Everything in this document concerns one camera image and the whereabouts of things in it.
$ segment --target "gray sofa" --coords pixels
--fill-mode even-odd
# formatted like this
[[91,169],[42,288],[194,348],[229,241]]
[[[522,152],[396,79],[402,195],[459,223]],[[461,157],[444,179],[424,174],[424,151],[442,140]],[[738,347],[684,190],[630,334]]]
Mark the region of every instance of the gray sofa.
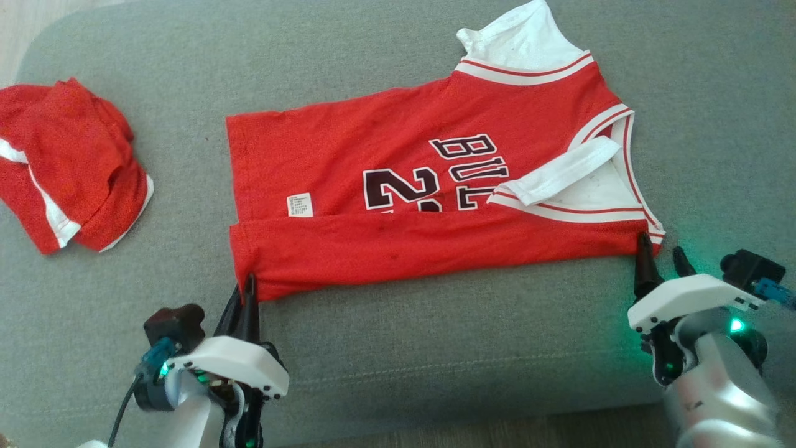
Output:
[[[215,324],[234,282],[236,221],[224,117],[445,77],[455,32],[521,0],[152,0],[50,26],[18,82],[77,77],[113,101],[155,181],[114,249],[42,257],[0,207],[0,432],[22,448],[107,440],[163,306]],[[719,273],[747,248],[796,269],[796,35],[788,2],[549,1],[638,113],[634,167],[671,249]],[[794,274],[786,277],[793,285]],[[625,311],[625,257],[324,289],[261,306],[291,373],[269,403],[269,446],[442,422],[650,403],[660,390]],[[768,383],[796,397],[794,316],[774,306]],[[167,415],[133,406],[120,446],[157,446]]]

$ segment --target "white stripe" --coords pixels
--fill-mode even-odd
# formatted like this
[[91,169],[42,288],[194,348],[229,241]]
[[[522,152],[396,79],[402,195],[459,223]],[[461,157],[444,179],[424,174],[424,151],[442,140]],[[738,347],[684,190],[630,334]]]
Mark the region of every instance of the white stripe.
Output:
[[22,151],[17,151],[11,147],[11,143],[0,139],[0,157],[8,159],[12,162],[28,164],[28,157]]
[[[644,200],[644,195],[642,195],[641,188],[638,187],[635,175],[633,174],[633,162],[630,160],[630,139],[633,135],[633,119],[634,116],[632,114],[628,115],[626,120],[619,121],[617,123],[618,126],[614,126],[613,128],[611,128],[611,138],[615,142],[619,142],[619,144],[625,146],[624,150],[620,152],[620,154],[622,155],[621,158],[622,166],[621,167],[617,166],[617,168],[618,169],[621,168],[620,173],[622,173],[622,175],[620,177],[622,178],[627,178],[628,177],[627,173],[630,173],[630,178],[628,179],[628,181],[632,183],[632,185],[635,187],[635,191],[638,194],[638,200],[641,201],[642,207],[644,207],[644,210],[646,210],[647,214],[650,216],[650,218],[652,218],[652,221],[647,219],[647,221],[650,223],[650,232],[655,232],[658,234],[665,233],[663,230],[663,225],[657,218],[655,218],[655,215],[652,213],[652,210],[650,210],[650,208],[647,206],[646,201]],[[627,141],[624,140],[625,127],[627,127]]]
[[569,213],[561,210],[553,210],[540,206],[524,206],[517,199],[506,198],[503,195],[492,195],[487,200],[488,203],[501,204],[513,209],[524,211],[525,213],[535,214],[543,218],[555,219],[565,222],[614,222],[614,221],[638,221],[643,220],[644,212],[638,211],[607,211],[604,213]]
[[608,137],[589,140],[502,186],[509,188],[524,205],[538,204],[594,172],[611,160],[620,148],[618,143]]
[[594,138],[594,136],[597,135],[604,128],[607,128],[608,126],[611,126],[613,123],[616,122],[616,120],[608,122],[608,123],[604,123],[599,129],[597,128],[597,126],[600,123],[602,123],[603,121],[607,120],[609,116],[612,116],[615,113],[619,113],[619,112],[621,112],[621,111],[623,111],[625,109],[628,109],[627,113],[623,113],[622,115],[616,116],[615,117],[616,120],[619,120],[619,119],[623,118],[624,116],[628,116],[628,115],[632,115],[633,114],[633,111],[631,111],[626,105],[620,103],[620,104],[617,104],[617,105],[615,105],[613,107],[610,107],[610,108],[606,109],[605,111],[601,112],[599,115],[597,115],[594,118],[592,118],[591,120],[589,120],[589,122],[586,123],[586,125],[583,126],[578,131],[577,134],[575,134],[575,137],[572,138],[572,141],[569,143],[569,148],[567,149],[567,151],[572,151],[573,149],[575,149],[578,146],[580,146],[581,144],[583,144],[584,140],[586,139],[586,137],[589,136],[589,134],[591,134],[591,138]]
[[573,65],[572,67],[566,70],[561,70],[560,72],[551,73],[548,75],[536,75],[536,76],[522,76],[521,74],[513,75],[510,73],[496,72],[494,70],[478,67],[477,65],[467,64],[464,61],[473,61],[480,65],[487,65],[489,67],[494,67],[496,69],[504,69],[515,73],[529,73],[529,74],[538,73],[530,70],[519,70],[508,67],[501,67],[500,65],[490,64],[489,62],[481,61],[479,59],[474,59],[472,57],[463,57],[462,62],[456,65],[455,71],[467,73],[468,75],[472,75],[474,77],[479,77],[488,81],[493,81],[501,84],[538,85],[538,84],[546,84],[548,82],[564,79],[565,77],[572,75],[578,70],[581,70],[583,67],[594,62],[594,58],[591,57],[591,55],[589,55],[589,57],[584,58],[582,61],[578,62],[577,64]]
[[495,188],[495,191],[496,192],[497,191],[502,191],[504,193],[508,193],[509,195],[514,195],[514,193],[511,190],[509,190],[508,188],[506,188],[506,187],[504,187],[502,185],[498,185],[497,188]]
[[33,185],[36,186],[41,198],[45,201],[45,216],[50,229],[58,240],[58,247],[63,248],[80,231],[80,224],[67,218],[64,211],[53,201],[53,198],[39,186],[36,178],[33,177],[33,171],[30,170],[30,166],[28,166],[28,172],[30,173],[30,180],[33,181]]
[[141,210],[139,210],[139,215],[135,217],[133,222],[130,224],[130,227],[127,227],[127,230],[125,230],[123,234],[121,234],[118,238],[113,240],[113,242],[111,244],[109,244],[109,245],[105,246],[104,248],[102,248],[100,250],[100,252],[105,252],[106,250],[110,249],[111,247],[116,246],[116,243],[121,241],[122,238],[124,238],[125,235],[127,235],[127,232],[129,232],[130,229],[133,228],[133,225],[135,224],[135,222],[138,221],[139,218],[141,218],[141,213],[144,212],[144,209],[146,208],[146,205],[149,203],[149,200],[152,199],[152,194],[153,193],[154,193],[154,182],[152,181],[152,178],[149,175],[147,175],[146,176],[146,197],[144,198],[143,205],[141,205]]

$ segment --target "care tag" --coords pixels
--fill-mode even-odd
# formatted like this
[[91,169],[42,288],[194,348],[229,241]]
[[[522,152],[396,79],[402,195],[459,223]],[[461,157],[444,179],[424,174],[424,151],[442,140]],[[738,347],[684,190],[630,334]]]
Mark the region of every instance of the care tag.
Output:
[[287,216],[312,217],[312,199],[309,193],[287,197]]

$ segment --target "cable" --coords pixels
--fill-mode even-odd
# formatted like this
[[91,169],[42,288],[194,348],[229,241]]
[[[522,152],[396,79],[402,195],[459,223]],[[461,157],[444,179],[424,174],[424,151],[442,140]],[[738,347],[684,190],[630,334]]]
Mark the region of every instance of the cable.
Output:
[[133,379],[133,383],[130,385],[130,389],[127,389],[127,394],[124,395],[124,400],[122,400],[122,406],[119,407],[119,413],[116,414],[116,421],[113,422],[113,429],[111,429],[111,437],[107,440],[107,447],[112,448],[113,444],[116,443],[116,434],[119,433],[119,425],[122,423],[122,416],[124,416],[124,411],[127,409],[127,404],[130,402],[130,399],[133,396],[133,391],[135,391],[135,386],[138,385],[139,381],[143,378],[143,375],[140,373],[135,376]]

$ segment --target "jersey number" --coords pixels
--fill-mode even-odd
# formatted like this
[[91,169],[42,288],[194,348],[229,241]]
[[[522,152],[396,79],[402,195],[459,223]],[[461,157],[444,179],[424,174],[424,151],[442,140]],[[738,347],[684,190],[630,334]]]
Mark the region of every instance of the jersey number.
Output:
[[413,186],[390,169],[363,172],[367,209],[391,207],[392,196],[395,194],[404,202],[417,202],[417,210],[442,211],[442,205],[436,200],[420,200],[439,191],[437,174],[429,167],[415,168],[412,173],[419,187]]
[[[429,140],[428,143],[445,160],[494,154],[498,151],[487,134],[448,140]],[[365,207],[368,210],[387,209],[392,207],[392,197],[397,195],[404,202],[416,202],[417,210],[442,211],[442,204],[436,199],[428,198],[439,191],[439,178],[434,170],[429,167],[415,168],[412,174],[415,177],[414,182],[407,181],[389,168],[363,171]],[[448,169],[448,174],[456,183],[462,183],[472,179],[509,177],[509,167],[502,157],[495,156],[489,160],[453,165]],[[491,195],[494,188],[469,188],[467,185],[456,187],[458,209],[477,209],[478,203],[473,197]],[[392,213],[392,210],[384,210],[382,213]]]

